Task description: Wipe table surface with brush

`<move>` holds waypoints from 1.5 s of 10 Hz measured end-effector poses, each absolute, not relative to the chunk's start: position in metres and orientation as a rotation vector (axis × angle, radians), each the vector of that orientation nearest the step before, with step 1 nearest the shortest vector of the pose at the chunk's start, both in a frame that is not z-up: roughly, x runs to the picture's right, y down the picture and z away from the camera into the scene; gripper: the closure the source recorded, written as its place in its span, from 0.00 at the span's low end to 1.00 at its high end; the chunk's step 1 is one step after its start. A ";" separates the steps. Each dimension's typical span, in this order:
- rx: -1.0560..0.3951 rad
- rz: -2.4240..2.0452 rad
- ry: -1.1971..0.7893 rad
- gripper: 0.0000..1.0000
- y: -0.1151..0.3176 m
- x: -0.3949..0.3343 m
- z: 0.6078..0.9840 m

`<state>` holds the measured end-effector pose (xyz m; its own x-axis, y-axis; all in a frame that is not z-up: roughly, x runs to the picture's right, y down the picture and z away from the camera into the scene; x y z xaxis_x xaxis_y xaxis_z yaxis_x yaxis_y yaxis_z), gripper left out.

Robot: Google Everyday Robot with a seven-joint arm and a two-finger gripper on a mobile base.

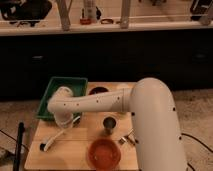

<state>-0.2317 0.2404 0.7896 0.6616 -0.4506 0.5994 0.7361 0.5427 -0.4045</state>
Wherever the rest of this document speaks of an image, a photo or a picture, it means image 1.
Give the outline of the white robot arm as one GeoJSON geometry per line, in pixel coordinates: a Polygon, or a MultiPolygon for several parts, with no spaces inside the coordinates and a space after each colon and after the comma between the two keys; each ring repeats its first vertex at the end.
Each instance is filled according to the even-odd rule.
{"type": "Polygon", "coordinates": [[[180,124],[173,95],[159,79],[148,77],[131,88],[71,97],[59,89],[48,101],[52,114],[129,112],[141,171],[187,171],[180,124]]]}

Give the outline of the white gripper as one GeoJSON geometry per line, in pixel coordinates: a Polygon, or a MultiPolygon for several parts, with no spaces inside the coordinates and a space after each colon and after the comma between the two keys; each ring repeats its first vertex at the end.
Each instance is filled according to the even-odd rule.
{"type": "Polygon", "coordinates": [[[56,124],[60,128],[68,128],[71,125],[71,122],[73,120],[73,114],[72,113],[67,113],[67,114],[55,114],[54,119],[56,124]]]}

